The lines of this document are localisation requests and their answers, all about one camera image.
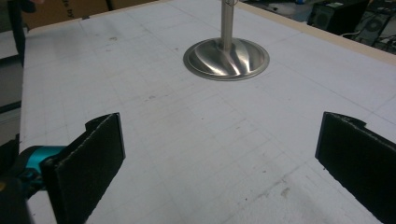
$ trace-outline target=table surface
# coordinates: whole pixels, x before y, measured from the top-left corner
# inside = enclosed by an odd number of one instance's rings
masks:
[[[160,1],[31,31],[21,148],[68,145],[86,121],[120,112],[126,159],[87,223],[379,223],[314,155],[324,111],[396,142],[396,60],[254,10],[238,4],[233,35],[271,62],[235,82],[182,62],[220,35],[220,1]],[[29,206],[36,223],[55,223],[45,191]]]

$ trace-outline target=metal base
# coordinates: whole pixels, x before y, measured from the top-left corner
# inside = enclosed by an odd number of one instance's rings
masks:
[[[233,38],[225,50],[220,43],[220,38],[213,38],[193,45],[184,54],[184,64],[197,76],[224,81],[254,77],[268,67],[270,57],[261,46]]]

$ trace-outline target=black equipment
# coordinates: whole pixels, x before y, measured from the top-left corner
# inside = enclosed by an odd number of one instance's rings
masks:
[[[396,12],[396,2],[392,0],[374,0],[364,12],[356,27],[352,39],[373,46],[387,27]]]
[[[26,199],[42,189],[58,223],[85,223],[125,159],[120,114],[85,127],[67,147],[25,149],[0,176],[0,223],[33,223]]]
[[[396,144],[361,120],[325,112],[315,157],[384,223],[396,223]]]
[[[308,25],[335,35],[353,33],[369,0],[332,0],[315,3]]]

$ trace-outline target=floor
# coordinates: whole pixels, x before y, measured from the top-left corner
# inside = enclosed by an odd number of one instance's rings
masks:
[[[0,106],[21,100],[23,70],[18,57],[0,60]],[[0,146],[20,132],[21,111],[0,114]]]

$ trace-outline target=black plastic piece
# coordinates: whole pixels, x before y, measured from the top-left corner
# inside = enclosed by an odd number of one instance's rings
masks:
[[[315,157],[378,220],[396,223],[396,145],[364,126],[325,112]]]
[[[120,115],[93,119],[59,154],[40,162],[56,220],[85,223],[125,158]]]
[[[33,224],[21,181],[13,177],[0,177],[0,223]]]
[[[10,140],[0,146],[0,175],[8,171],[20,153],[20,137],[17,134],[15,139]]]

